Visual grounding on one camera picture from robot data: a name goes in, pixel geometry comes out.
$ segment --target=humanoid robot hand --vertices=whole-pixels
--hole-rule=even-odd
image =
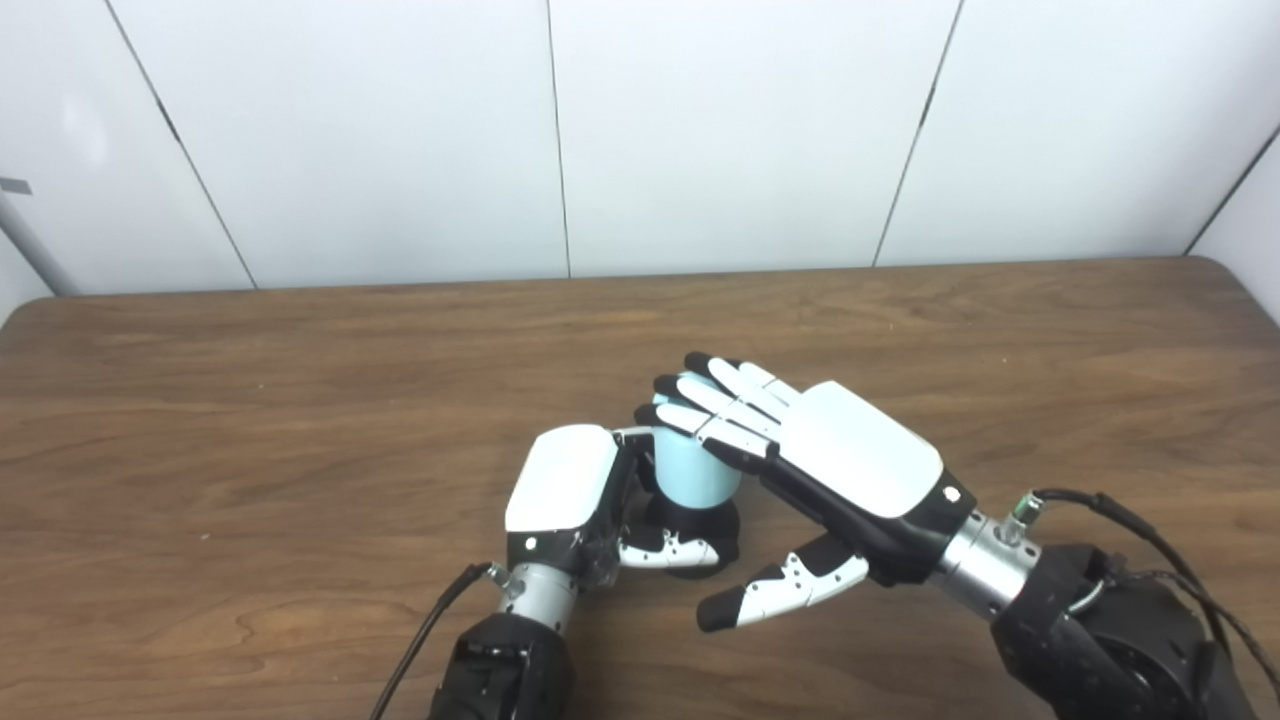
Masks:
[[[892,585],[945,575],[948,544],[986,520],[932,445],[840,383],[801,392],[751,363],[701,352],[685,366],[714,387],[660,375],[655,391],[687,406],[644,405],[636,420],[696,438],[827,530],[745,587],[704,600],[704,630],[813,605],[865,577]]]
[[[654,475],[652,438],[653,428],[588,424],[538,436],[507,502],[507,565],[472,565],[451,588],[456,596],[483,573],[502,594],[454,644],[431,720],[561,717],[575,678],[564,634],[581,593],[611,585],[620,568],[714,570],[724,562],[695,533],[628,521],[635,486],[653,484],[645,482]],[[443,605],[410,646],[375,720]]]

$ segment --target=metal cylinder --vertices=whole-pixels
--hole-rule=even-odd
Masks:
[[[529,618],[564,634],[579,593],[577,583],[568,573],[525,562],[512,570],[511,583],[520,583],[524,589],[516,597],[504,593],[498,603],[498,612]]]
[[[947,544],[932,580],[987,620],[1004,612],[1027,584],[1041,547],[1025,538],[1014,544],[997,537],[1000,524],[974,511]]]

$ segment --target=white wall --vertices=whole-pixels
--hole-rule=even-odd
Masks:
[[[0,3],[0,223],[72,293],[250,287],[102,3]]]
[[[879,264],[1183,252],[1280,122],[1275,0],[968,0]]]
[[[575,275],[872,264],[955,1],[550,6]]]
[[[1280,322],[1280,142],[1253,167],[1193,252],[1226,265]]]
[[[47,296],[49,287],[0,232],[0,327],[23,302]]]
[[[8,0],[0,227],[70,293],[1179,254],[1280,123],[1274,0],[956,8]]]
[[[114,0],[261,287],[564,277],[545,0]]]

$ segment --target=white robotic hand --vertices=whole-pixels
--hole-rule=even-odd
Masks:
[[[820,602],[868,575],[892,585],[945,573],[977,501],[932,445],[836,382],[799,392],[758,365],[701,352],[685,366],[716,387],[662,375],[657,392],[691,407],[645,405],[636,419],[696,438],[827,529],[786,564],[707,598],[704,630]]]
[[[625,520],[632,479],[648,461],[636,442],[643,434],[564,425],[538,436],[507,502],[507,559],[517,582],[524,573],[554,571],[563,575],[558,584],[576,594],[609,584],[620,566],[700,568],[721,561],[704,541],[681,542],[671,530]],[[518,612],[525,603],[512,600]]]

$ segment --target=tabletop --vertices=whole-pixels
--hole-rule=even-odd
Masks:
[[[1203,259],[56,299],[0,331],[0,715],[366,716],[444,585],[502,559],[534,437],[628,424],[690,350],[840,380],[989,514],[1116,496],[1280,653],[1280,332]],[[580,601],[571,717],[1050,716],[932,587],[700,634],[700,597],[818,533],[737,502],[721,575]],[[1037,536],[1158,560],[1080,510]],[[425,716],[494,602],[453,606],[388,717]]]

